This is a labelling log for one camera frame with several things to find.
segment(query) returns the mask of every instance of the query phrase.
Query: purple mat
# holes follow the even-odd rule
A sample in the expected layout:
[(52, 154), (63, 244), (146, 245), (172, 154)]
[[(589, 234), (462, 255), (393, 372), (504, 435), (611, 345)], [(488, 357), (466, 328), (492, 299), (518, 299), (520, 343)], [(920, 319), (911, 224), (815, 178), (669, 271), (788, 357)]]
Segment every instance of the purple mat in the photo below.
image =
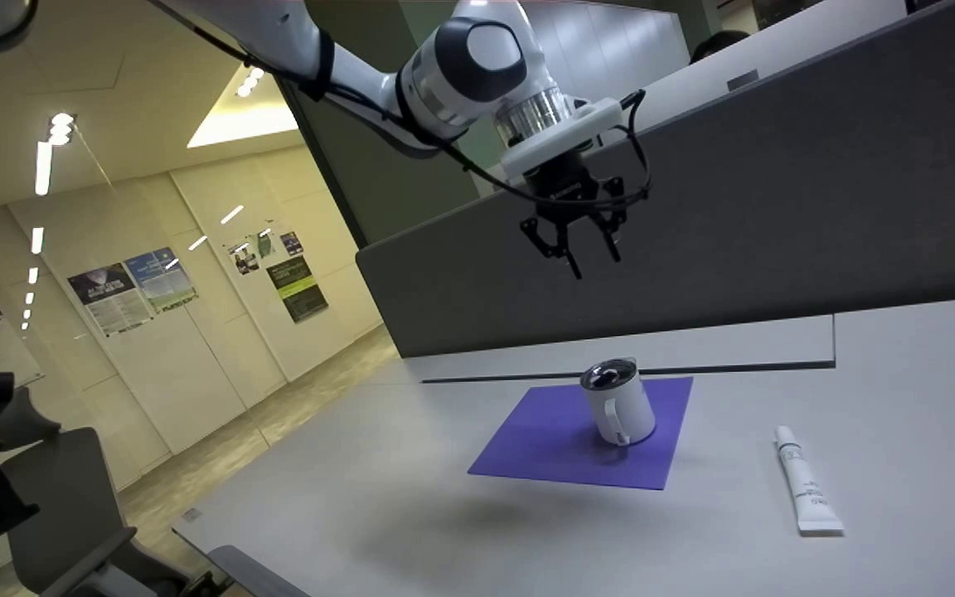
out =
[(600, 440), (582, 385), (530, 390), (471, 474), (665, 491), (691, 380), (656, 380), (644, 390), (656, 432), (627, 450)]

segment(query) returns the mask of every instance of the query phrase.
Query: ceiling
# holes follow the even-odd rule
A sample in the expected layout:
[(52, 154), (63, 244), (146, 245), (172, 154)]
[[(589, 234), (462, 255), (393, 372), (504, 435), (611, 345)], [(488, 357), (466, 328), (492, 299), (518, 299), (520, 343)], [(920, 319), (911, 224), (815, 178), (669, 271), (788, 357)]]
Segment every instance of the ceiling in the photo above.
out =
[(0, 52), (0, 207), (32, 195), (52, 113), (72, 113), (80, 135), (55, 150), (49, 195), (299, 147), (280, 134), (187, 150), (237, 70), (146, 0), (43, 0)]

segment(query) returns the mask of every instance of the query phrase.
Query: wall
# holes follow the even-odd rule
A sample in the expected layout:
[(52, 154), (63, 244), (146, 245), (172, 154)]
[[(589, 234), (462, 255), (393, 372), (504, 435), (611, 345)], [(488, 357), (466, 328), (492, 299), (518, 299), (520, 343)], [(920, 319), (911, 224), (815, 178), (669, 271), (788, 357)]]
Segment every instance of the wall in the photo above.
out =
[[(251, 293), (251, 284), (273, 288), (266, 271), (242, 279), (233, 269), (227, 260), (233, 237), (220, 215), (211, 220), (233, 200), (246, 200), (258, 226), (274, 220), (280, 234), (299, 234), (324, 288), (324, 312), (295, 324), (274, 293)], [(356, 244), (304, 150), (0, 209), (0, 310), (11, 324), (20, 324), (25, 312), (32, 224), (47, 226), (32, 324), (25, 334), (43, 369), (32, 401), (65, 427), (101, 432), (116, 487), (379, 324), (351, 263)], [(69, 277), (164, 245), (179, 255), (199, 299), (123, 334), (103, 334)]]
[[(646, 130), (644, 150), (625, 263), (574, 226), (585, 283), (526, 245), (526, 207), (504, 195), (365, 249), (397, 349), (955, 299), (955, 4)], [(625, 147), (594, 170), (640, 178)]]

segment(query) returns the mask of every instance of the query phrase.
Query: poster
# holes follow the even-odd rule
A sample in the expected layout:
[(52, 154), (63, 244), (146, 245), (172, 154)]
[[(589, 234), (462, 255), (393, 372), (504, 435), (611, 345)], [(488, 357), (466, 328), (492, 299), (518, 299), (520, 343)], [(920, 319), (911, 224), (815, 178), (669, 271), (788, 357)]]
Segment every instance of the poster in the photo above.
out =
[(273, 266), (270, 277), (291, 322), (304, 322), (330, 310), (304, 255)]
[(181, 263), (168, 245), (126, 260), (126, 271), (135, 279), (154, 312), (168, 312), (175, 304), (199, 299)]
[(238, 277), (258, 271), (257, 244), (242, 238), (238, 245), (233, 245), (233, 263), (237, 263)]
[(80, 271), (69, 284), (103, 334), (135, 328), (149, 319), (149, 310), (123, 263)]
[(258, 234), (257, 237), (257, 254), (258, 254), (258, 260), (270, 260), (274, 254), (273, 234)]
[(282, 244), (282, 249), (284, 249), (290, 255), (301, 255), (301, 254), (304, 254), (299, 234), (282, 234), (280, 244)]

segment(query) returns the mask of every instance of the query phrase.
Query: ceiling light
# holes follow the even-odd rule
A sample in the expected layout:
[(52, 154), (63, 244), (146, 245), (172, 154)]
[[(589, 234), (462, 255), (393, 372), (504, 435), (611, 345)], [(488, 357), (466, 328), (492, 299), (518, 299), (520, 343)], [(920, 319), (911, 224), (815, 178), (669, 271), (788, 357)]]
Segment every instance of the ceiling light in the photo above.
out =
[(43, 226), (32, 226), (32, 255), (43, 254)]
[(207, 245), (208, 237), (199, 237), (196, 244), (188, 244), (188, 249), (196, 254), (199, 245)]
[(52, 113), (49, 121), (49, 147), (69, 147), (72, 141), (72, 113)]
[(233, 224), (246, 207), (228, 209), (220, 226)]
[(238, 95), (251, 95), (251, 90), (258, 85), (263, 76), (266, 76), (266, 70), (251, 67), (246, 73), (246, 79), (238, 82)]
[(52, 165), (52, 147), (37, 143), (37, 195), (49, 192), (49, 165)]

